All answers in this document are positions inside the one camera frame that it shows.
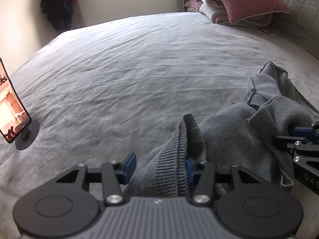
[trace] phone stand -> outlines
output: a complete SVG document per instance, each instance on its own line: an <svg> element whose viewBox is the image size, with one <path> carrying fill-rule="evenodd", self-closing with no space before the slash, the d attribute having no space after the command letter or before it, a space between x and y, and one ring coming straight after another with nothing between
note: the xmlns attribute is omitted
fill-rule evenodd
<svg viewBox="0 0 319 239"><path fill-rule="evenodd" d="M25 150L27 149L37 138L40 131L40 123L37 120L32 120L29 126L24 127L21 134L16 139L16 149Z"/></svg>

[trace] white blanket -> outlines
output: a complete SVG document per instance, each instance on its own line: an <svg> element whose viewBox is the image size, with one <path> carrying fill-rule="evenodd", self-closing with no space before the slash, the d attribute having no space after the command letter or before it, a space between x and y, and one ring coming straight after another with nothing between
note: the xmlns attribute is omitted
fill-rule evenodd
<svg viewBox="0 0 319 239"><path fill-rule="evenodd" d="M199 13L133 17L59 35L11 76L41 129L22 152L0 139L0 238L19 235L11 211L23 194L78 163L98 167L136 152L140 166L183 114L199 123L245 101L247 78L267 61L285 68L319 108L319 62L312 55ZM300 235L313 239L319 201L301 191L310 203L303 203L309 229Z"/></svg>

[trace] headboard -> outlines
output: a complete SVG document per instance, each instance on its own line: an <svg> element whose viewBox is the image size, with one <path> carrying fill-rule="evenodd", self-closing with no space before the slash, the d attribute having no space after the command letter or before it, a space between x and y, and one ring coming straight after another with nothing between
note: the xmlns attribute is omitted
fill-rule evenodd
<svg viewBox="0 0 319 239"><path fill-rule="evenodd" d="M283 0L290 14L274 14L271 26L319 60L319 0Z"/></svg>

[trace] dark coat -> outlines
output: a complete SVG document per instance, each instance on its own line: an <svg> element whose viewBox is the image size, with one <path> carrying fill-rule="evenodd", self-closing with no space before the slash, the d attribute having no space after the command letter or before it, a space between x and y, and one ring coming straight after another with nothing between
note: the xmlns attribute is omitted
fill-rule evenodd
<svg viewBox="0 0 319 239"><path fill-rule="evenodd" d="M41 0L42 13L56 31L70 30L72 25L73 3L78 0Z"/></svg>

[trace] folded comforter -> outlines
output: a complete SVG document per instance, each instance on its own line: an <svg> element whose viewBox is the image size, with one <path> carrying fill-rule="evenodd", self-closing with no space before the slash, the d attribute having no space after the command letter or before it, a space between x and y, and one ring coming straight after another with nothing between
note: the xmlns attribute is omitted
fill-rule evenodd
<svg viewBox="0 0 319 239"><path fill-rule="evenodd" d="M199 11L205 14L213 23L222 25L231 25L247 28L264 28L268 26L272 20L272 14L264 14L249 17L247 19L240 20L236 24L232 24L229 21L226 8L221 0L202 0Z"/></svg>

